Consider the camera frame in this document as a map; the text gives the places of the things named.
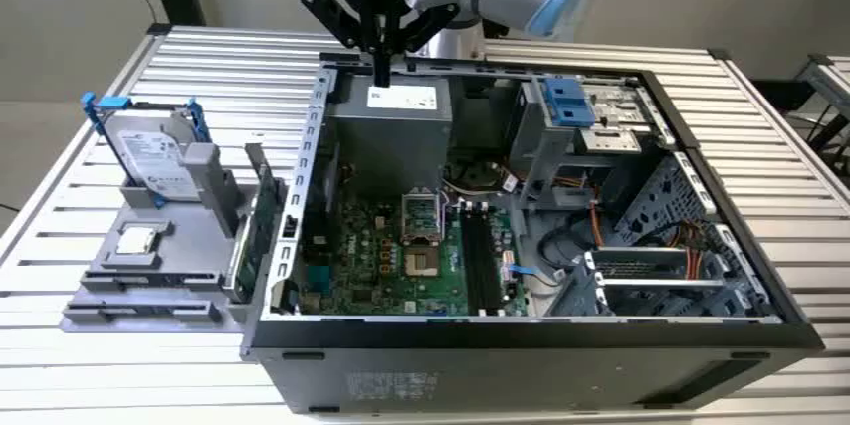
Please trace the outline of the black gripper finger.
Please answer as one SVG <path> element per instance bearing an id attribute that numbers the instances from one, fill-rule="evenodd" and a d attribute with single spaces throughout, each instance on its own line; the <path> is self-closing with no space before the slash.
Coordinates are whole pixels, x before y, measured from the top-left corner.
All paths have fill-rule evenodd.
<path id="1" fill-rule="evenodd" d="M 391 85 L 391 63 L 395 54 L 416 51 L 447 26 L 459 13 L 455 3 L 427 8 L 406 25 L 402 25 L 402 3 L 395 2 L 386 18 L 383 34 L 383 86 Z"/>
<path id="2" fill-rule="evenodd" d="M 374 85 L 384 85 L 384 54 L 378 43 L 374 19 L 363 23 L 338 0 L 300 0 L 303 6 L 347 48 L 358 48 L 372 57 Z"/>

